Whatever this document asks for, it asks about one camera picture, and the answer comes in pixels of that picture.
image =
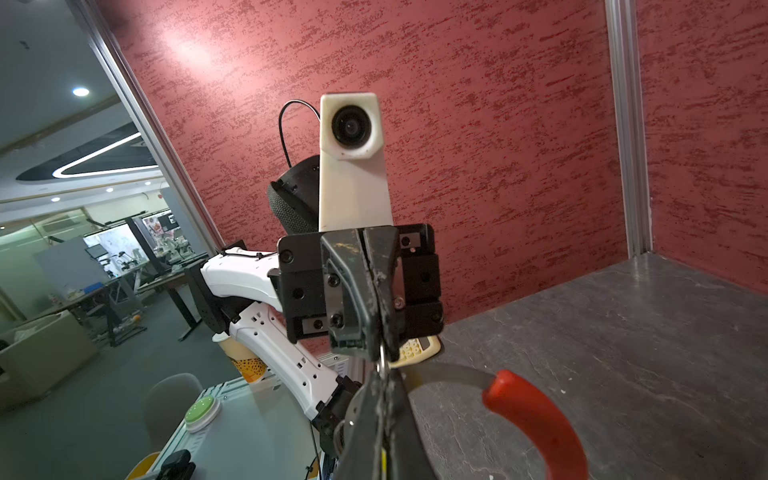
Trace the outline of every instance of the camera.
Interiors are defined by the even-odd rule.
[[[320,98],[321,232],[392,225],[384,129],[373,93]]]

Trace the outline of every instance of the red handle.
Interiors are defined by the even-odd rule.
[[[587,457],[563,412],[528,380],[509,370],[482,393],[485,408],[514,423],[547,464],[547,480],[587,480]]]

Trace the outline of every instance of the sofa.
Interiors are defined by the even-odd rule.
[[[45,395],[98,353],[67,310],[0,333],[0,410]]]

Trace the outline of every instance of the red wall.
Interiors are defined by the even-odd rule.
[[[395,221],[435,227],[449,320],[626,258],[602,0],[101,8],[225,240],[283,234],[283,102],[374,91]],[[316,154],[309,110],[284,120]]]
[[[768,4],[637,7],[655,249],[768,293]]]

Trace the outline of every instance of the red pliers handle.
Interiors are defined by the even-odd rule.
[[[419,363],[400,369],[406,390],[432,382],[458,382],[482,389],[485,408],[514,423],[538,449],[547,480],[587,480],[587,457],[565,415],[541,390],[509,370],[493,376],[466,366]]]

